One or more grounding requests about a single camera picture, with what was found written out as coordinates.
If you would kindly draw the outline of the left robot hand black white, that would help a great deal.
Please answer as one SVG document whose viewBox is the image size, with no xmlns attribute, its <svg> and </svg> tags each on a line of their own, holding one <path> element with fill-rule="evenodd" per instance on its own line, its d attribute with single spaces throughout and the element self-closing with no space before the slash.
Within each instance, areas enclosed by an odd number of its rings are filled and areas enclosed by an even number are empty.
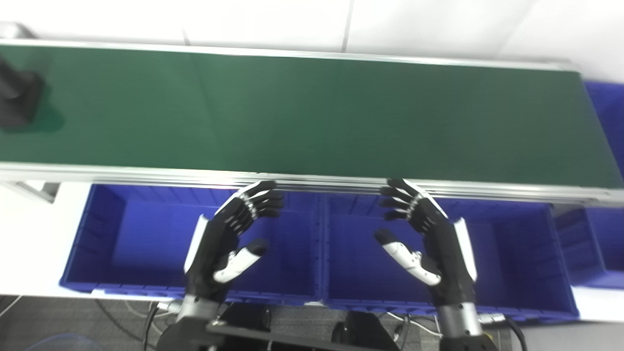
<svg viewBox="0 0 624 351">
<path fill-rule="evenodd" d="M 256 182 L 232 194 L 207 221 L 190 266 L 185 269 L 185 295 L 221 303 L 232 281 L 268 249 L 256 238 L 240 247 L 240 236 L 259 218 L 278 217 L 283 195 L 272 180 Z"/>
</svg>

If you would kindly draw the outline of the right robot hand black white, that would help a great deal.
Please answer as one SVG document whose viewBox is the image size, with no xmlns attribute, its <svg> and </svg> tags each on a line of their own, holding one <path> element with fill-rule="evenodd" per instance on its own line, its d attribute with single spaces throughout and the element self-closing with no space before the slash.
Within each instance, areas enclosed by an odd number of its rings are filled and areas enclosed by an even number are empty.
<svg viewBox="0 0 624 351">
<path fill-rule="evenodd" d="M 437 307 L 474 304 L 477 279 L 466 222 L 453 221 L 437 200 L 404 178 L 388 178 L 380 206 L 387 221 L 403 220 L 423 237 L 423 251 L 412 250 L 389 229 L 373 234 L 377 242 L 412 277 L 428 287 Z"/>
</svg>

